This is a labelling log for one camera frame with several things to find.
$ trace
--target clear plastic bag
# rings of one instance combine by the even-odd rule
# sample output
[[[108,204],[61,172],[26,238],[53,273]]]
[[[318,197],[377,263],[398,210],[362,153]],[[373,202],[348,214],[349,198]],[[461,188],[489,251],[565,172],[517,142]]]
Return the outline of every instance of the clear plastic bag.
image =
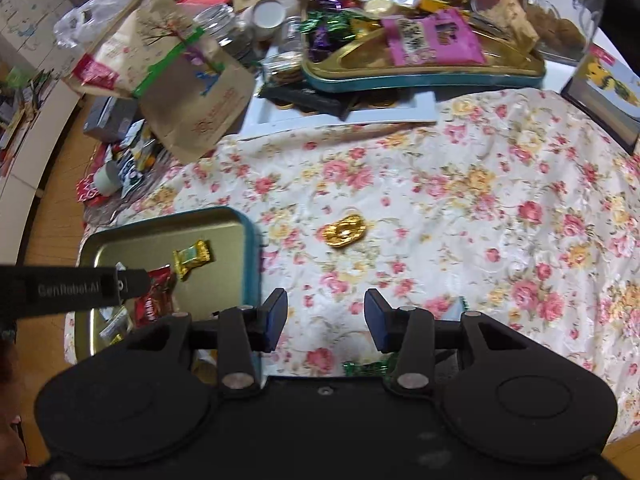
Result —
[[[53,27],[62,48],[88,47],[131,0],[89,0],[66,13]]]

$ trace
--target clear plastic container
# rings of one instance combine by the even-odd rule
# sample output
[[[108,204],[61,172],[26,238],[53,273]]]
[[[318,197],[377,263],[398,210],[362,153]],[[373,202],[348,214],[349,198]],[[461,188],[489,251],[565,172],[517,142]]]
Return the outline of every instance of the clear plastic container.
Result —
[[[257,56],[254,50],[254,35],[250,28],[238,20],[233,9],[220,4],[203,10],[194,20],[204,31],[213,36],[218,44],[243,66],[254,68]]]
[[[606,0],[529,0],[527,16],[549,60],[578,65],[598,30]]]

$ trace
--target tablecloth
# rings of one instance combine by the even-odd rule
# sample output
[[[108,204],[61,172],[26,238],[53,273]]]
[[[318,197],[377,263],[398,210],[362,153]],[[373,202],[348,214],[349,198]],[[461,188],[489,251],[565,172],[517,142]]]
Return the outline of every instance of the tablecloth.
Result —
[[[116,224],[212,205],[247,215],[262,231],[263,298],[278,286],[289,293],[267,373],[340,374],[343,361],[377,360],[363,314],[369,287],[436,318],[464,296],[603,378],[618,398],[612,438],[632,431],[640,158],[554,92],[486,92],[439,106],[437,126],[225,137],[211,156],[172,165]],[[367,235],[332,250],[322,228],[352,210]]]

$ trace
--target metal tray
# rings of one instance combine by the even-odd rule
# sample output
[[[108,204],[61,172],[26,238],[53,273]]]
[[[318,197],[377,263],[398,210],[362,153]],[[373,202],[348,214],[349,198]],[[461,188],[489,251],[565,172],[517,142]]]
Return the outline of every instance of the metal tray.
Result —
[[[153,218],[90,236],[80,266],[152,270],[172,262],[173,250],[208,240],[214,260],[193,269],[174,289],[174,310],[194,320],[212,312],[260,301],[259,236],[251,222],[229,207],[212,207]],[[127,301],[132,312],[134,301]],[[99,336],[106,322],[97,310],[76,312],[76,356],[85,359],[104,348]]]
[[[468,8],[464,1],[462,7]],[[302,68],[309,83],[325,92],[346,92],[403,86],[481,85],[537,86],[545,76],[545,61],[535,50],[521,53],[516,45],[483,30],[474,30],[487,64],[395,66],[383,28],[345,45],[319,63],[307,57]]]

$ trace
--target red candy wrapper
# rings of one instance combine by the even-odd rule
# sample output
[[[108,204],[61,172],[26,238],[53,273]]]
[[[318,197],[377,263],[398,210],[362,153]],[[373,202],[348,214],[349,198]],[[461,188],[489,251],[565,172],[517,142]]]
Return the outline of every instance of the red candy wrapper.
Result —
[[[171,301],[171,266],[150,270],[151,288],[144,296],[137,298],[134,310],[136,328],[148,325],[162,316],[174,311]]]

